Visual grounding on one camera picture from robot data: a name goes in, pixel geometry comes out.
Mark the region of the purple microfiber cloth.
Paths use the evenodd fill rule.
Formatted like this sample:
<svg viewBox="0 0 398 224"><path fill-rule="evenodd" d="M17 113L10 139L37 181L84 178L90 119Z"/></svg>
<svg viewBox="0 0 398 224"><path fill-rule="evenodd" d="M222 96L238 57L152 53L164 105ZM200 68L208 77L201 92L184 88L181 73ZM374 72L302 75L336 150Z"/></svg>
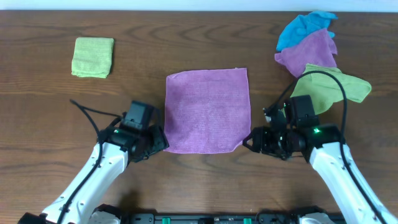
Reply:
<svg viewBox="0 0 398 224"><path fill-rule="evenodd" d="M171 153L234 151L251 131L246 68L191 70L169 75L164 131Z"/></svg>

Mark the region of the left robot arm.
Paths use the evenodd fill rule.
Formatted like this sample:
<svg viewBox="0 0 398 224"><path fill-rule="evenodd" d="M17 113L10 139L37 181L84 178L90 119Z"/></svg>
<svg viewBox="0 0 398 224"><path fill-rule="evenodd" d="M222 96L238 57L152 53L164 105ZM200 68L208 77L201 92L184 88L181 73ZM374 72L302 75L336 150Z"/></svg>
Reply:
<svg viewBox="0 0 398 224"><path fill-rule="evenodd" d="M40 215L27 212L18 223L129 223L128 214L101 205L101 199L130 163L146 160L168 146L159 125L144 130L109 125L99 132L90 158L65 191Z"/></svg>

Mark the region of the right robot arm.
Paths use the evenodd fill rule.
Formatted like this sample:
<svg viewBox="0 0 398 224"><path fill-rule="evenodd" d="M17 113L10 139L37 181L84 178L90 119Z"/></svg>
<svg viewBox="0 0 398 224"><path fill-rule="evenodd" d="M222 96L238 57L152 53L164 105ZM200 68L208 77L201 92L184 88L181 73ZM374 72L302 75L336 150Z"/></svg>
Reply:
<svg viewBox="0 0 398 224"><path fill-rule="evenodd" d="M287 105L269 126L254 128L243 140L252 152L286 161L299 152L326 183L347 223L397 223L360 173L334 124L321 125L312 106Z"/></svg>

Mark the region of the loose green cloth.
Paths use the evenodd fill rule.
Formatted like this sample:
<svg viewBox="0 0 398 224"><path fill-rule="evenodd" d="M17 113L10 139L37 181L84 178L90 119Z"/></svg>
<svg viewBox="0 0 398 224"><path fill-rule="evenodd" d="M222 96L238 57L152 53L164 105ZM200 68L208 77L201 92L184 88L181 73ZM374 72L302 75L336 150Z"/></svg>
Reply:
<svg viewBox="0 0 398 224"><path fill-rule="evenodd" d="M305 72L313 71L327 72L333 75L342 84L347 99L356 103L361 103L372 90L369 82L346 75L338 68L306 64ZM333 103L343 100L337 82L322 73L312 73L298 80L291 97L302 95L310 95L315 114L324 113L331 108Z"/></svg>

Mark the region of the purple cloth under blue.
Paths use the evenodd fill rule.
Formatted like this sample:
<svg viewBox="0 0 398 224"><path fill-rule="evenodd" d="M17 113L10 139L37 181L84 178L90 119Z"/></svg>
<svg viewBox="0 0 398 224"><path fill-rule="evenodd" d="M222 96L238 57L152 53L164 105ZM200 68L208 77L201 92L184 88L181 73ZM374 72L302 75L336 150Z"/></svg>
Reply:
<svg viewBox="0 0 398 224"><path fill-rule="evenodd" d="M308 35L299 44L276 53L274 59L294 77L299 77L308 63L321 67L336 67L334 55L337 54L336 45L329 32L320 29Z"/></svg>

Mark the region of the folded green cloth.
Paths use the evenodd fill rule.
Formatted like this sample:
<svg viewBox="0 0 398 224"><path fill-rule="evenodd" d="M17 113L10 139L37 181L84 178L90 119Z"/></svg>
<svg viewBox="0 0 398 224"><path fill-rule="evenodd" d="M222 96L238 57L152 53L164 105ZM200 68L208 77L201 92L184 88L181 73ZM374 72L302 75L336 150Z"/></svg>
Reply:
<svg viewBox="0 0 398 224"><path fill-rule="evenodd" d="M72 58L72 75L80 78L106 78L112 66L113 47L112 38L77 38Z"/></svg>

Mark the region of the blue crumpled cloth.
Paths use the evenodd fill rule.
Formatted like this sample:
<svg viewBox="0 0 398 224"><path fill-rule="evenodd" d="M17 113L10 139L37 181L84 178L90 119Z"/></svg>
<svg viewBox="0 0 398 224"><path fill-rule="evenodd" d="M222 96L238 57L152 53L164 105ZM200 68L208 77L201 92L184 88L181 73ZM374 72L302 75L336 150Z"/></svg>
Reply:
<svg viewBox="0 0 398 224"><path fill-rule="evenodd" d="M304 38L320 29L329 28L333 20L338 17L331 12L313 11L307 15L298 15L292 20L279 36L276 51L299 44Z"/></svg>

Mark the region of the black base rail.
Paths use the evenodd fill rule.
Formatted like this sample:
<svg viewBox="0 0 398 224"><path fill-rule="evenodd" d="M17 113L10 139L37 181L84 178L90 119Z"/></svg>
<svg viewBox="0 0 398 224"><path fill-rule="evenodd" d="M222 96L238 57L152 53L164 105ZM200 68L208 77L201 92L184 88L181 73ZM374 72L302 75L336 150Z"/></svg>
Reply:
<svg viewBox="0 0 398 224"><path fill-rule="evenodd" d="M327 215L320 212L302 213L259 213L257 215L210 214L174 215L136 213L121 223L127 224L294 224L315 223L315 219L329 218L321 223L346 223L342 215Z"/></svg>

